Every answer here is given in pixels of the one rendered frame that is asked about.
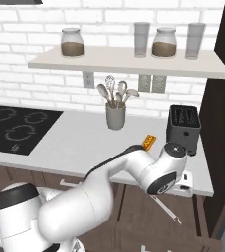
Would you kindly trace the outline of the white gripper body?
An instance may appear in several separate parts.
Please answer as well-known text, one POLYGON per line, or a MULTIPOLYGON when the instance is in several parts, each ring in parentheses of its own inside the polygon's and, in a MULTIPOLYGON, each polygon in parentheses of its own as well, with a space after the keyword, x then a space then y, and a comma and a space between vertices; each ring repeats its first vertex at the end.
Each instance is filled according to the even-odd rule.
POLYGON ((193 184, 193 177, 189 171, 183 172, 183 184, 184 185, 192 185, 193 184))

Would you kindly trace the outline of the brown wooden drawer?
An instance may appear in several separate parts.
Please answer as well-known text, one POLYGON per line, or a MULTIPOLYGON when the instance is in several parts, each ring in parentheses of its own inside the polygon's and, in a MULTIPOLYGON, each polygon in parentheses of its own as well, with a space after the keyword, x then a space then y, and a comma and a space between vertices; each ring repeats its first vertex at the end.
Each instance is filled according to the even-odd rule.
POLYGON ((125 185, 119 213, 119 225, 130 231, 161 236, 208 238, 202 197, 184 198, 162 194, 158 199, 168 207, 181 222, 178 224, 139 187, 125 185))

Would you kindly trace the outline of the brown drawer front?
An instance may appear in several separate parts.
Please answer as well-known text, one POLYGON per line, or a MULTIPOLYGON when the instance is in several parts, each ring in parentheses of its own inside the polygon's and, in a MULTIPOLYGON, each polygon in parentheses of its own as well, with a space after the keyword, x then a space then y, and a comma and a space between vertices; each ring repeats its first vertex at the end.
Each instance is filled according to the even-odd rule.
POLYGON ((79 183, 80 181, 81 182, 84 181, 81 177, 53 174, 53 173, 48 173, 48 172, 44 172, 43 176, 45 179, 45 185, 48 188, 55 188, 58 190, 67 190, 71 188, 71 187, 61 186, 59 184, 61 179, 65 179, 66 182, 72 182, 72 183, 79 183))

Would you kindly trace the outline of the black toaster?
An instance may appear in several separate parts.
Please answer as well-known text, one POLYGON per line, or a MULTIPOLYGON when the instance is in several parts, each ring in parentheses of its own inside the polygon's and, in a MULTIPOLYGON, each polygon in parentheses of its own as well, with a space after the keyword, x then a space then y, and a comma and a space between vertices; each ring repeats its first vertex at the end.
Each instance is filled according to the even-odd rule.
POLYGON ((166 127, 166 141, 184 147, 188 156, 194 156, 201 131, 197 109, 194 106, 171 105, 166 127))

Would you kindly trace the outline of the orange waffle piece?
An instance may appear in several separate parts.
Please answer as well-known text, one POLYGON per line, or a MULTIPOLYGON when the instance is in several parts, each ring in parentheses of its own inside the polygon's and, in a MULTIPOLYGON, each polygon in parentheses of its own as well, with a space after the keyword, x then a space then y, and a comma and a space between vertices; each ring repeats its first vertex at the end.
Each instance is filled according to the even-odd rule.
POLYGON ((145 140, 143 141, 142 143, 142 146, 143 148, 146 150, 146 151, 149 151, 152 147, 152 145, 155 143, 156 141, 156 137, 153 136, 153 135, 148 135, 145 140))

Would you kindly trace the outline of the tall dark brown cabinet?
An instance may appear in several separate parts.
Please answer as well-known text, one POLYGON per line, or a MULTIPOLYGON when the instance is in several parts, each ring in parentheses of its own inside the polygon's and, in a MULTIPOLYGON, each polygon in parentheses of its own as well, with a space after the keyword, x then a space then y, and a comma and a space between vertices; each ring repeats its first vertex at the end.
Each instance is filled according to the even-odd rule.
MULTIPOLYGON (((225 65, 225 6, 214 48, 225 65)), ((214 195, 204 200, 209 236, 222 237, 225 230, 225 80, 209 79, 200 110, 201 137, 214 195)))

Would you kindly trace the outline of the grey utensil pot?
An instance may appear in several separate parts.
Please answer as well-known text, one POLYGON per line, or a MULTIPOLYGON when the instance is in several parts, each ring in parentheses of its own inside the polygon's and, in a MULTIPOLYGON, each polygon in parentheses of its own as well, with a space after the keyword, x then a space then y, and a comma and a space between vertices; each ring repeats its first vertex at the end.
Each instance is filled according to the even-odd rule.
POLYGON ((105 114, 107 127, 110 130, 118 131, 124 127, 125 124, 126 107, 111 108, 108 103, 105 104, 105 114))

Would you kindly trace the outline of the grey ladle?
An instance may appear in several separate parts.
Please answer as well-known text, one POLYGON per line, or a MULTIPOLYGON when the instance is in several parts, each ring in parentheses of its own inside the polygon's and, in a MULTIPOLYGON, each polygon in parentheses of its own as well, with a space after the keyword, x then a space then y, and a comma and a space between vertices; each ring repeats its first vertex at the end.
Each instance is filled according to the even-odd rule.
POLYGON ((138 91, 137 91, 137 90, 134 90, 134 89, 127 89, 126 92, 125 92, 125 97, 124 97, 124 99, 123 99, 123 102, 126 102, 127 99, 128 99, 129 97, 131 97, 131 96, 133 96, 133 97, 138 97, 138 96, 139 96, 138 91))

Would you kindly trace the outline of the grey slotted spatula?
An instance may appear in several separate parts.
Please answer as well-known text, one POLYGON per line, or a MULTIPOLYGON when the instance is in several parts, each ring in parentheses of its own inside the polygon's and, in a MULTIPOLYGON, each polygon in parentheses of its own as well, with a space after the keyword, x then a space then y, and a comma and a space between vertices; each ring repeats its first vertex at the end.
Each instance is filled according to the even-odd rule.
POLYGON ((118 83, 118 91, 117 91, 117 99, 120 106, 122 106, 123 102, 125 101, 126 92, 127 92, 127 83, 125 81, 120 81, 118 83))

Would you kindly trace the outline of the grey spoon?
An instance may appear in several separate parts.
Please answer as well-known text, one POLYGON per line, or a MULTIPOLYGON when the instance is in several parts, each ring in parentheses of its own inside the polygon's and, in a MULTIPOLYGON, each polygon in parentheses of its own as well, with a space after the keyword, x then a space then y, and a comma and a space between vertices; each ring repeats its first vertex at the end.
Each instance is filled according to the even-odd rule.
POLYGON ((107 100, 108 104, 111 104, 110 99, 109 99, 109 94, 105 86, 103 84, 98 84, 97 89, 99 93, 107 100))

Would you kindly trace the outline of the grey whisk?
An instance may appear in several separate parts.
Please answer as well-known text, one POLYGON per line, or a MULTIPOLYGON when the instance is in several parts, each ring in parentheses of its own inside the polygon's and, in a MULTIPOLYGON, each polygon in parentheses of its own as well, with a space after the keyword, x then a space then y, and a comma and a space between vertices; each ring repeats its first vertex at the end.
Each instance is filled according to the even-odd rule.
POLYGON ((113 95, 113 92, 114 92, 114 84, 115 84, 115 79, 113 76, 111 75, 108 75, 106 78, 105 78, 105 85, 106 85, 106 88, 108 89, 108 91, 110 92, 111 94, 111 104, 114 105, 115 102, 114 102, 114 95, 113 95))

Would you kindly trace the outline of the glass jar with brown filling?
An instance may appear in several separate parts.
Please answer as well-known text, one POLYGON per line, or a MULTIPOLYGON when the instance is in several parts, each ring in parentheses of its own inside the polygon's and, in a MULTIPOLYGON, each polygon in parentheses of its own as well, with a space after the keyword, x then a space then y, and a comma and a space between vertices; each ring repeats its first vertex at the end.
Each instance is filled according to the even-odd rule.
POLYGON ((160 27, 152 45, 152 55, 155 57, 174 57, 177 50, 175 37, 176 29, 172 27, 160 27))
POLYGON ((61 51, 67 57, 84 55, 84 41, 79 28, 63 28, 61 38, 61 51))

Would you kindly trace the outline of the clear drinking glass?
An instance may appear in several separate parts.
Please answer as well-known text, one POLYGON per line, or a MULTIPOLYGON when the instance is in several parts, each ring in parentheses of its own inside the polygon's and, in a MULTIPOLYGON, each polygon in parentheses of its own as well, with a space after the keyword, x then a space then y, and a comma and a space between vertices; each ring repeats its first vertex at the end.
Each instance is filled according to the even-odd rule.
POLYGON ((188 23, 186 41, 186 59, 198 59, 206 23, 188 23))
POLYGON ((149 22, 134 23, 134 56, 145 57, 149 38, 149 22))

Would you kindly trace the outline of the black hob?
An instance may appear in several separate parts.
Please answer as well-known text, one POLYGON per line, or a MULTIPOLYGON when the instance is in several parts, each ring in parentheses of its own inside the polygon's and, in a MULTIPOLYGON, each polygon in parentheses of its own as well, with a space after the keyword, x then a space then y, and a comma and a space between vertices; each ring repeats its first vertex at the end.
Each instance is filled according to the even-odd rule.
POLYGON ((0 153, 29 156, 62 111, 0 106, 0 153))

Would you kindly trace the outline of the brown cupboard front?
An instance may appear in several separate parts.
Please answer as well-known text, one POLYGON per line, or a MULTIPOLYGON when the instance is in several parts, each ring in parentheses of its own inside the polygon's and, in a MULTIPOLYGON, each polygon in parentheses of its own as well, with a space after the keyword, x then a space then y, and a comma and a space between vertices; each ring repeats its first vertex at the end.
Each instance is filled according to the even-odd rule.
POLYGON ((6 186, 16 182, 29 182, 36 186, 45 185, 45 180, 41 172, 0 165, 0 191, 6 186))

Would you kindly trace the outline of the dark extractor hood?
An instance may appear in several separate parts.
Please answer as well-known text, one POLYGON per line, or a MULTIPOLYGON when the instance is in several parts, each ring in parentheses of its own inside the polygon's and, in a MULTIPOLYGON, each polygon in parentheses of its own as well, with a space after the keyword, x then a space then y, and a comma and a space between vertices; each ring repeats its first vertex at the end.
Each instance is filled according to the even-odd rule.
POLYGON ((40 5, 42 0, 0 0, 0 5, 40 5))

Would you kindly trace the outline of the grey wall socket plate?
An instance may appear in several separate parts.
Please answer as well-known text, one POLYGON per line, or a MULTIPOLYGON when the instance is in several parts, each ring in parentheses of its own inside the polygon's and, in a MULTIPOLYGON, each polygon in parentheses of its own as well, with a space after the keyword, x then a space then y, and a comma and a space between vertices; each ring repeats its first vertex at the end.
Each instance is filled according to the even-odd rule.
POLYGON ((158 76, 154 75, 152 79, 152 91, 154 93, 165 93, 165 88, 166 88, 166 76, 158 76))
POLYGON ((150 83, 151 83, 151 76, 150 75, 139 75, 138 91, 149 93, 150 92, 150 83))

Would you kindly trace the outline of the white wall shelf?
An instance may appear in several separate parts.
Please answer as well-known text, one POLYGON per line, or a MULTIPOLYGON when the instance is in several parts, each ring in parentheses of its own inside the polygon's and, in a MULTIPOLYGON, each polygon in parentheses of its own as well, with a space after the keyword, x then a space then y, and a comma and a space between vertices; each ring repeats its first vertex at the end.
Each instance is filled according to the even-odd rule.
POLYGON ((172 58, 157 58, 150 51, 144 58, 137 58, 132 48, 89 46, 84 56, 71 58, 64 57, 61 47, 55 46, 29 61, 28 66, 34 69, 225 79, 225 65, 214 51, 202 51, 197 60, 186 59, 184 50, 178 50, 172 58))

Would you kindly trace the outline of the single wall socket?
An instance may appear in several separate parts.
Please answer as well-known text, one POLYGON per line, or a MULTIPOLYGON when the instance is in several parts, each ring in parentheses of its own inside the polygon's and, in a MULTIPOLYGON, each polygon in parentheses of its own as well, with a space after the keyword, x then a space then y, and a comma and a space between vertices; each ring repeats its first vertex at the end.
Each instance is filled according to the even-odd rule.
POLYGON ((84 82, 85 88, 93 89, 94 88, 94 73, 83 72, 83 82, 84 82))

